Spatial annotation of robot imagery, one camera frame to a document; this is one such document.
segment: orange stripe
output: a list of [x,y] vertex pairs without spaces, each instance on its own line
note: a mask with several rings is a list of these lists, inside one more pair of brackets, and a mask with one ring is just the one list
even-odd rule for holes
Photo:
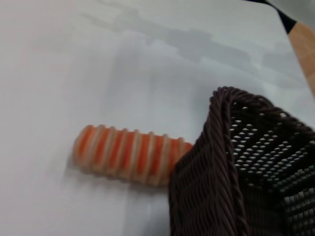
[[124,134],[123,131],[117,131],[116,139],[113,142],[112,153],[110,154],[110,157],[109,157],[109,168],[110,169],[114,168],[116,165],[119,146],[123,140],[123,134]]
[[86,151],[89,149],[92,137],[95,132],[96,132],[96,128],[94,128],[92,125],[89,126],[87,130],[85,131],[82,141],[79,144],[79,160],[80,161],[83,160]]
[[161,162],[161,153],[163,147],[163,136],[155,136],[155,144],[153,151],[153,161],[151,166],[151,175],[156,175],[158,173],[159,165]]
[[96,151],[93,159],[93,165],[100,165],[102,163],[103,152],[105,150],[106,141],[108,138],[109,129],[104,128],[102,130],[101,137],[99,138],[98,144],[96,146]]
[[130,168],[130,157],[132,152],[132,144],[133,144],[134,132],[127,133],[126,146],[123,154],[123,164],[122,169],[124,171],[128,171]]
[[185,143],[185,144],[186,144],[185,145],[185,154],[186,154],[187,152],[189,152],[191,150],[192,145],[190,143]]
[[148,158],[147,156],[148,156],[148,149],[149,149],[149,141],[150,141],[150,135],[142,134],[140,153],[139,153],[139,158],[138,158],[138,166],[137,166],[137,174],[139,175],[143,174],[146,167],[146,162]]

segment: wicker basket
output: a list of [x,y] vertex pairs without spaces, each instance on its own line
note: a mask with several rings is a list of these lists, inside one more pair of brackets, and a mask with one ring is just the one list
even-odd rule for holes
[[200,137],[171,176],[171,235],[315,235],[314,140],[262,96],[214,91]]

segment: table surface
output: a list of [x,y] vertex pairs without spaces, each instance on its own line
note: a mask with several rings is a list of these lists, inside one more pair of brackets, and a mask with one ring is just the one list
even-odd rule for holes
[[314,126],[279,17],[234,0],[0,2],[0,235],[158,236],[165,190],[67,165],[87,124],[193,142],[219,86]]

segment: striped roll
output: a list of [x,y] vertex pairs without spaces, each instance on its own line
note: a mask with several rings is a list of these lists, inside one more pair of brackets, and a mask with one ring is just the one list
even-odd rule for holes
[[143,184],[167,185],[175,163],[191,149],[183,138],[86,126],[73,147],[76,166],[97,174]]

